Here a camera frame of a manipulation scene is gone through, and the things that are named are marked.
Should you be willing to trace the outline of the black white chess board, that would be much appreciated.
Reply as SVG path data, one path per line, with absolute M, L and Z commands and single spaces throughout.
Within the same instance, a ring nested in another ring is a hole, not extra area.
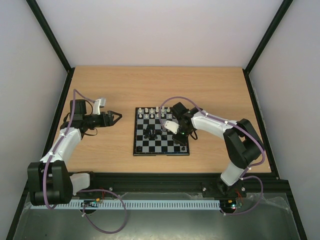
M 166 121 L 177 123 L 169 107 L 137 107 L 133 134 L 133 156 L 188 156 L 189 144 L 173 140 L 173 133 L 163 130 Z

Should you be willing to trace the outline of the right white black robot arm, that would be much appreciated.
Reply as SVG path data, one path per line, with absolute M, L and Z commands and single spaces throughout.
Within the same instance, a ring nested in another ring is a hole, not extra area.
M 185 144 L 188 136 L 197 130 L 205 131 L 224 140 L 230 163 L 220 175 L 218 191 L 229 196 L 236 189 L 235 183 L 265 151 L 264 145 L 251 122 L 227 120 L 211 115 L 201 108 L 186 108 L 181 102 L 172 108 L 177 122 L 167 120 L 166 130 L 173 133 L 172 139 Z

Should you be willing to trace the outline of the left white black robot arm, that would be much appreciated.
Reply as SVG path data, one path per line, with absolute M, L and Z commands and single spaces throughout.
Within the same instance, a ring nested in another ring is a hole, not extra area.
M 40 161 L 30 163 L 27 168 L 32 205 L 53 208 L 68 204 L 79 191 L 91 185 L 90 172 L 69 174 L 66 163 L 88 130 L 114 126 L 122 118 L 120 113 L 101 111 L 105 103 L 105 98 L 70 101 L 70 111 L 55 143 Z

